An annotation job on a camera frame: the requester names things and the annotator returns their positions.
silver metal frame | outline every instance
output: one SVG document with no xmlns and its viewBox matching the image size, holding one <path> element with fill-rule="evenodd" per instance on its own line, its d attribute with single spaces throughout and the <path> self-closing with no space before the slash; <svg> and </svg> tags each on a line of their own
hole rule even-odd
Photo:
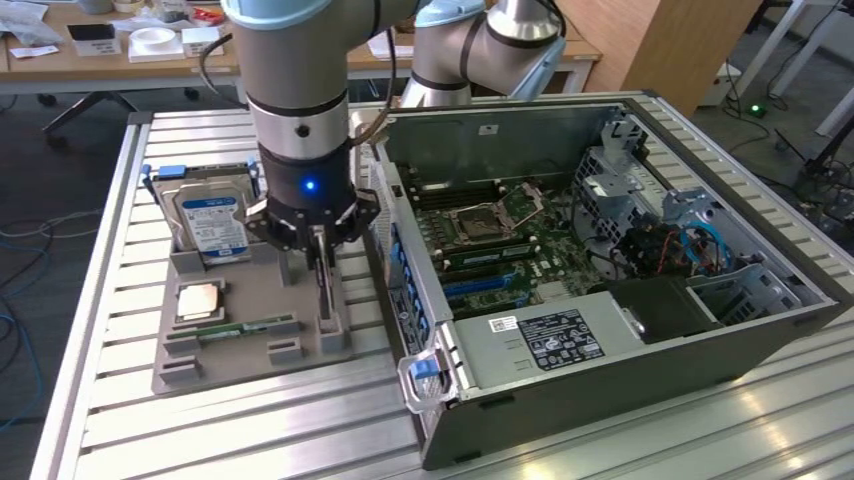
<svg viewBox="0 0 854 480">
<path fill-rule="evenodd" d="M 643 105 L 854 291 L 850 256 L 663 101 L 646 99 Z M 157 114 L 151 126 L 128 127 L 33 479 L 153 472 L 159 478 L 252 472 L 255 478 L 420 480 L 850 477 L 854 312 L 736 382 L 424 472 L 357 245 L 348 246 L 341 269 L 360 358 L 197 394 L 153 397 L 152 335 L 169 232 L 147 192 L 133 188 L 135 172 L 143 157 L 156 167 L 176 159 L 188 165 L 233 163 L 253 154 L 251 119 L 240 111 Z M 664 157 L 652 152 L 656 158 Z"/>
</svg>

metal workbench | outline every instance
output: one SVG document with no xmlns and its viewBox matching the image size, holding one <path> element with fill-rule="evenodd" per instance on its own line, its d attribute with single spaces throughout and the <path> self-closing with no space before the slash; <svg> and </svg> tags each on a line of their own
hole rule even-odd
<svg viewBox="0 0 854 480">
<path fill-rule="evenodd" d="M 844 252 L 663 102 L 638 101 L 854 291 Z M 169 229 L 140 167 L 245 161 L 255 148 L 237 110 L 161 113 L 128 127 L 32 478 L 854 478 L 851 312 L 739 380 L 424 472 L 360 245 L 341 262 L 356 359 L 155 397 Z M 650 150 L 674 186 L 696 181 Z"/>
</svg>

floor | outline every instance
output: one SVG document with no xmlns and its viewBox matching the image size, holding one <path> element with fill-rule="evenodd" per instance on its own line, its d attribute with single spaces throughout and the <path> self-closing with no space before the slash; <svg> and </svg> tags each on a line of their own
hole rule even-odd
<svg viewBox="0 0 854 480">
<path fill-rule="evenodd" d="M 739 68 L 746 67 L 767 34 L 768 30 L 763 27 L 739 42 L 732 54 L 732 62 Z M 794 43 L 787 41 L 778 50 L 742 99 L 744 104 L 762 99 L 764 82 L 792 48 Z M 816 56 L 787 92 L 788 112 L 768 108 L 762 124 L 768 129 L 778 128 L 786 132 L 790 140 L 803 146 L 807 154 L 818 151 L 826 139 L 818 137 L 812 130 L 851 85 L 854 71 Z M 59 107 L 64 107 L 79 95 L 60 95 L 57 98 Z M 199 102 L 189 102 L 180 90 L 131 93 L 128 98 L 140 109 L 151 111 L 227 107 L 207 92 L 203 92 Z M 9 100 L 0 99 L 0 108 Z M 0 225 L 93 210 L 104 203 L 125 114 L 111 103 L 99 105 L 64 129 L 63 134 L 69 139 L 71 148 L 59 153 L 45 146 L 39 131 L 57 113 L 59 107 L 45 108 L 39 105 L 33 96 L 24 96 L 17 99 L 13 108 L 0 114 L 0 146 L 7 152 L 4 161 L 0 162 Z M 698 111 L 692 120 L 724 148 L 762 133 L 756 127 L 726 116 L 719 109 Z M 790 181 L 799 170 L 799 160 L 791 151 L 776 151 L 774 144 L 775 138 L 756 141 L 739 148 L 736 155 L 762 175 L 779 181 Z M 848 138 L 838 158 L 843 161 L 844 158 L 854 159 L 854 136 Z M 88 217 L 69 222 L 57 227 L 56 233 L 88 230 L 96 226 L 96 221 L 96 217 Z M 41 248 L 45 240 L 35 237 L 28 241 L 15 239 L 11 243 L 17 247 Z M 27 325 L 32 336 L 44 376 L 44 396 L 27 414 L 24 422 L 0 432 L 3 479 L 27 478 L 29 472 L 41 431 L 40 417 L 48 408 L 49 392 L 60 367 L 93 240 L 93 236 L 55 240 L 44 276 L 31 288 L 9 299 L 15 316 Z M 0 279 L 5 279 L 29 261 L 32 255 L 32 252 L 0 248 Z M 16 285 L 23 284 L 15 283 L 9 286 L 9 291 L 16 289 Z M 11 341 L 0 343 L 0 365 L 8 358 L 11 349 Z M 25 358 L 21 353 L 11 369 L 0 376 L 0 424 L 21 410 L 36 393 L 33 370 Z"/>
</svg>

hard drive label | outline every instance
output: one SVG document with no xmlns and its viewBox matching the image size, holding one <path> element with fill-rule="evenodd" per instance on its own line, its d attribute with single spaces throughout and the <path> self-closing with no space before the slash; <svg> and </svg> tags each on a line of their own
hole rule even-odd
<svg viewBox="0 0 854 480">
<path fill-rule="evenodd" d="M 240 208 L 233 197 L 187 200 L 184 215 L 196 248 L 209 257 L 243 253 L 249 245 L 243 224 L 235 219 Z"/>
<path fill-rule="evenodd" d="M 520 320 L 519 330 L 540 370 L 552 370 L 604 357 L 578 310 Z"/>
</svg>

green circuit board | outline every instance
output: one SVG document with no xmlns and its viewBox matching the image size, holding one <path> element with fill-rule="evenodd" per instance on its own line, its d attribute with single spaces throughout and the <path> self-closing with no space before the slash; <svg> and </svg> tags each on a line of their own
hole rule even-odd
<svg viewBox="0 0 854 480">
<path fill-rule="evenodd" d="M 456 319 L 582 296 L 602 283 L 563 218 L 566 198 L 546 191 L 519 181 L 494 202 L 416 210 Z"/>
</svg>

